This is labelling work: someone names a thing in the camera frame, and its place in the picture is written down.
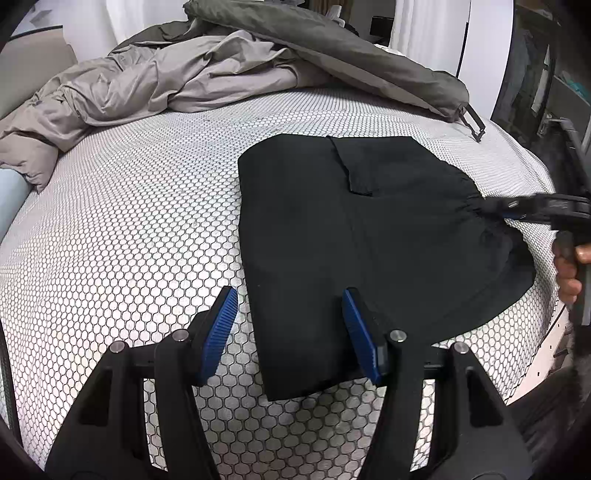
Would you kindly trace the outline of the person right hand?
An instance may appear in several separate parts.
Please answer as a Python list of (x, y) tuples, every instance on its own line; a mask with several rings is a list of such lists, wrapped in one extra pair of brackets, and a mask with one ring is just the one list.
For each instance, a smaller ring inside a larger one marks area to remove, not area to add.
[(572, 306), (583, 291), (583, 282), (577, 277), (578, 267), (590, 263), (590, 244), (577, 245), (571, 254), (566, 254), (566, 233), (560, 232), (556, 235), (552, 250), (559, 300)]

